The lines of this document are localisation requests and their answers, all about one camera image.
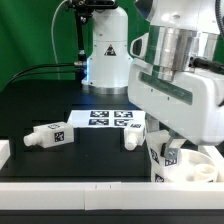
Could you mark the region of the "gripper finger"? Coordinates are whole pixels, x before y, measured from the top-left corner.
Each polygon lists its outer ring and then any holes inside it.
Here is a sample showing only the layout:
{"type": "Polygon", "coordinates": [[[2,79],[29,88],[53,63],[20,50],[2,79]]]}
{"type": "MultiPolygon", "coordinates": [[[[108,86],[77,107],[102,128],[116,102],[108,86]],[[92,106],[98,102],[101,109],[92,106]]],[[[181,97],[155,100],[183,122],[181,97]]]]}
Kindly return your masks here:
{"type": "Polygon", "coordinates": [[[162,130],[161,133],[165,138],[165,142],[161,147],[161,156],[168,160],[175,160],[186,139],[173,130],[162,130]]]}

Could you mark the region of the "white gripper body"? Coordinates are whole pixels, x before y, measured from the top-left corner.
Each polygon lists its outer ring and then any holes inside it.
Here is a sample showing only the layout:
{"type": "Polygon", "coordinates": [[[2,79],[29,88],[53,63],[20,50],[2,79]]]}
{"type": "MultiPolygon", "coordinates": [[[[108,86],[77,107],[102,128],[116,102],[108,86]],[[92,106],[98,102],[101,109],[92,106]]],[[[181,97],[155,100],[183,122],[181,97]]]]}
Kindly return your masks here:
{"type": "Polygon", "coordinates": [[[224,141],[224,75],[196,69],[177,72],[169,83],[141,59],[131,63],[131,103],[195,145],[224,141]]]}

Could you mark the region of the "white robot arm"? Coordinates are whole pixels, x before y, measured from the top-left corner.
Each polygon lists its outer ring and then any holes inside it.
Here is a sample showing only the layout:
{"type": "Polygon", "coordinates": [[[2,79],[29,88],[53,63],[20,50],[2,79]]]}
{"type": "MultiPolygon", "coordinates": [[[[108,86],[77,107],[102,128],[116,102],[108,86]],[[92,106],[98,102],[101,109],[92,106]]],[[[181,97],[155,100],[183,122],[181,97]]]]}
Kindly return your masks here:
{"type": "Polygon", "coordinates": [[[149,31],[125,47],[127,15],[93,9],[93,52],[83,87],[100,94],[126,91],[146,121],[171,130],[162,155],[173,159],[187,139],[224,141],[224,65],[213,60],[224,32],[224,0],[135,0],[149,31]]]}

